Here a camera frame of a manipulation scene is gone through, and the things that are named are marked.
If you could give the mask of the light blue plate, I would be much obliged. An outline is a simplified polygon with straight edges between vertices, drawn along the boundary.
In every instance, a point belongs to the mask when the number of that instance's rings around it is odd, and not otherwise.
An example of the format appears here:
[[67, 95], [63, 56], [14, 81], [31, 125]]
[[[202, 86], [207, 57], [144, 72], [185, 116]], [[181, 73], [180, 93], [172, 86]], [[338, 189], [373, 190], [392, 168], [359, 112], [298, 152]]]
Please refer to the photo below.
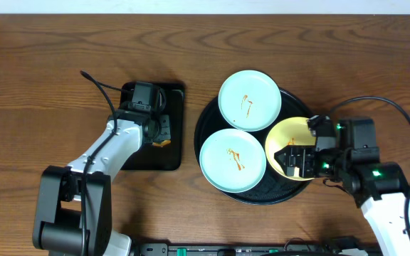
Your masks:
[[232, 127], [246, 132], [269, 127], [280, 114], [282, 102], [275, 81], [257, 70], [242, 70], [230, 75], [218, 95], [223, 118]]
[[206, 180], [215, 188], [242, 193], [262, 180], [266, 156], [253, 135], [239, 129], [222, 129], [202, 144], [199, 165]]

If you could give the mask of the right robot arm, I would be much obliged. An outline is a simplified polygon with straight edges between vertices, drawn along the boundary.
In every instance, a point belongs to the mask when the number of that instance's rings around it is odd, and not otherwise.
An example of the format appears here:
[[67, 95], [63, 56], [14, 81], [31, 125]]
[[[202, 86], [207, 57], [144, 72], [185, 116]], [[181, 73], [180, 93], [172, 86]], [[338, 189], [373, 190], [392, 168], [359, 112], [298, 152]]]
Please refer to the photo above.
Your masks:
[[400, 165], [380, 161], [372, 119], [287, 118], [269, 131], [265, 153], [285, 178], [322, 178], [351, 195], [383, 255], [410, 255], [410, 186]]

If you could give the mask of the yellow plate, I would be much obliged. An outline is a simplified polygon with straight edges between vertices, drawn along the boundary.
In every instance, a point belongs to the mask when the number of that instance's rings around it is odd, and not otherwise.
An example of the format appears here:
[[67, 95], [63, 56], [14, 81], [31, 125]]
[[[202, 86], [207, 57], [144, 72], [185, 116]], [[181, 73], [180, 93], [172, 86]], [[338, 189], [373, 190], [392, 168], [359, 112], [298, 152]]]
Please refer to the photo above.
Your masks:
[[284, 178], [294, 181], [310, 181], [312, 178], [299, 177], [298, 168], [294, 176], [286, 176], [281, 165], [275, 160], [275, 153], [286, 146], [314, 146], [316, 138], [311, 135], [307, 117], [291, 117], [277, 123], [268, 133], [265, 142], [266, 158], [270, 166]]

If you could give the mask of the orange green scrub sponge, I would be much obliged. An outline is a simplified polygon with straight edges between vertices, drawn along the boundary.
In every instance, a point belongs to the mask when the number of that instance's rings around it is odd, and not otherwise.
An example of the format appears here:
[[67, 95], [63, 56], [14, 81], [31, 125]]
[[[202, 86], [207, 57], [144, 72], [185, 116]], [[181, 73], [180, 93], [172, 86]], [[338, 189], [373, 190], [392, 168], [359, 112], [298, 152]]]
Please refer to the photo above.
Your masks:
[[153, 142], [152, 143], [152, 146], [155, 146], [155, 147], [164, 147], [164, 146], [166, 146], [166, 145], [168, 145], [168, 144], [170, 144], [171, 143], [171, 141], [170, 140], [163, 140], [162, 142]]

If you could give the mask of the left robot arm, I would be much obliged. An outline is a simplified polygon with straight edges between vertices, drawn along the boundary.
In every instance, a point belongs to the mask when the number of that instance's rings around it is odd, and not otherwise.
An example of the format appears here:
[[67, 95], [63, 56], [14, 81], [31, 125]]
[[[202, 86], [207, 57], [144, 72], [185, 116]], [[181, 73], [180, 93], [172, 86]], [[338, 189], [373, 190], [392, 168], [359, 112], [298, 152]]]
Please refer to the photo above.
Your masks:
[[41, 175], [32, 241], [50, 255], [128, 255], [132, 241], [112, 229], [111, 184], [145, 144], [170, 138], [166, 105], [127, 103], [105, 131], [67, 166]]

